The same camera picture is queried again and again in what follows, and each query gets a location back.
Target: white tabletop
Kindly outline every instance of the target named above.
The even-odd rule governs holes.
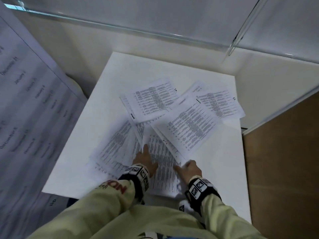
[[[234,76],[113,52],[42,192],[81,198],[95,188],[86,163],[110,124],[126,115],[119,95],[167,76],[179,94],[197,80],[209,86],[225,84],[236,94]],[[251,222],[240,122],[229,119],[223,123],[192,159],[223,202]]]

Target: sleeve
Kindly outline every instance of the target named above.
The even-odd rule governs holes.
[[[204,218],[206,229],[218,238],[264,238],[253,225],[239,217],[231,206],[221,201],[217,190],[208,180],[191,178],[189,190],[185,194],[191,207]]]
[[[65,209],[28,239],[89,239],[115,217],[125,212],[134,199],[141,201],[149,175],[142,165],[129,167],[119,180],[102,183]]]

